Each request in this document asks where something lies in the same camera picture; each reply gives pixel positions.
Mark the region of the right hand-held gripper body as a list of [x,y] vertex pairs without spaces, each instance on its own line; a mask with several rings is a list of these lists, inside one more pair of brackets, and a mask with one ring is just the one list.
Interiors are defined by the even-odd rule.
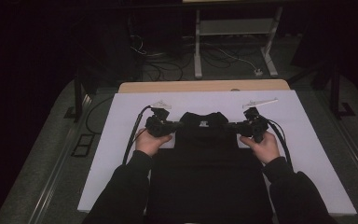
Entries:
[[264,132],[268,129],[268,120],[261,116],[257,110],[258,106],[276,103],[277,98],[271,100],[250,101],[242,106],[245,121],[239,122],[238,133],[241,136],[253,137],[257,143],[263,141]]

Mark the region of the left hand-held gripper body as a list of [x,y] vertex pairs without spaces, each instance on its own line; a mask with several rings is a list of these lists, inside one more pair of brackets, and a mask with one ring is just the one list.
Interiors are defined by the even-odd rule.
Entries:
[[175,123],[168,121],[167,117],[172,107],[162,100],[153,103],[151,106],[153,115],[146,120],[145,127],[154,137],[161,137],[175,132]]

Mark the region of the black tank top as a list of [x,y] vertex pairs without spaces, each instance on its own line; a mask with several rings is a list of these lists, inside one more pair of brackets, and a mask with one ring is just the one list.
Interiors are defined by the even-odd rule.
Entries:
[[173,148],[154,157],[146,207],[148,224],[272,224],[262,164],[227,118],[185,113]]

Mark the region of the person's left hand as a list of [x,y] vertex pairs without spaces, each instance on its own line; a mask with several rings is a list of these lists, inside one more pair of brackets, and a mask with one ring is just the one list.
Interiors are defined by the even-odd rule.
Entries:
[[158,153],[158,149],[165,143],[172,140],[171,135],[155,137],[146,128],[140,129],[135,140],[135,149],[142,151],[146,155],[153,157]]

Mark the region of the person's right hand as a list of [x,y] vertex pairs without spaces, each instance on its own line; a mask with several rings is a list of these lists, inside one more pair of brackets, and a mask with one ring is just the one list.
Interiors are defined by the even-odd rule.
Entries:
[[263,140],[260,143],[245,136],[241,136],[240,141],[248,146],[254,152],[256,157],[264,164],[268,164],[280,157],[278,143],[272,133],[265,132],[263,134]]

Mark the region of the white board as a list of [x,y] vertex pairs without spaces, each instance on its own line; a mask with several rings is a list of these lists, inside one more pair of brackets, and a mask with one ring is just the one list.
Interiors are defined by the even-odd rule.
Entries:
[[315,184],[333,216],[352,216],[356,210],[295,91],[206,91],[118,93],[103,127],[89,175],[77,210],[88,212],[122,163],[133,125],[143,108],[163,102],[171,107],[169,120],[186,112],[207,115],[220,112],[230,121],[244,119],[243,111],[256,103],[259,113],[281,125],[291,161],[296,171],[305,173]]

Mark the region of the black metal stand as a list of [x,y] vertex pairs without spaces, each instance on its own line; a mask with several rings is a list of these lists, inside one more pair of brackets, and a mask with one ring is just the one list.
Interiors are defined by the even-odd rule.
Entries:
[[313,90],[321,91],[327,85],[330,85],[330,100],[329,108],[337,119],[342,117],[352,117],[355,115],[353,109],[348,103],[341,103],[339,101],[340,93],[340,73],[337,64],[330,60],[322,60],[309,68],[301,71],[300,73],[290,77],[286,82],[293,86],[300,79],[314,74],[310,86]]
[[84,87],[86,81],[86,70],[82,67],[76,69],[74,76],[74,105],[66,110],[64,117],[79,122],[84,111],[84,103],[87,98],[87,91]]

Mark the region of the white metal desk frame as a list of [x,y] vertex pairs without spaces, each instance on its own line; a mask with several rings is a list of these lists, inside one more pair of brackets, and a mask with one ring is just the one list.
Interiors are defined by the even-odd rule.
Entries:
[[200,18],[200,11],[197,10],[194,52],[195,79],[202,79],[200,38],[208,35],[267,35],[267,43],[260,49],[260,52],[269,75],[271,77],[276,77],[278,71],[269,52],[272,47],[273,39],[277,33],[281,16],[282,7],[278,7],[273,18],[203,21]]

